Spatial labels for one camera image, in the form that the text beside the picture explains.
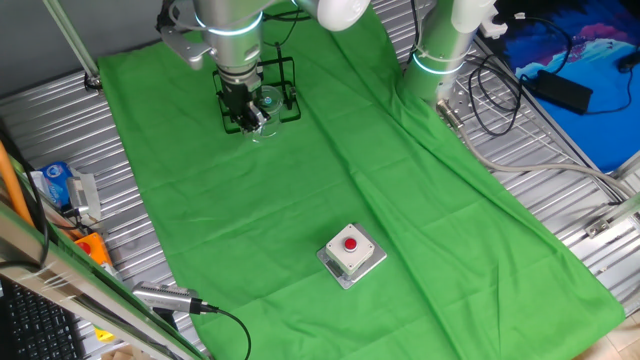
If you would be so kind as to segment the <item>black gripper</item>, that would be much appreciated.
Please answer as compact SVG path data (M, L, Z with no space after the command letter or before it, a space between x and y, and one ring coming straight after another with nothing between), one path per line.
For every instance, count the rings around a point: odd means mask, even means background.
M269 120L269 114L260 106L254 93L244 84L222 81L221 100L227 107L231 120L240 130L249 133L261 129Z

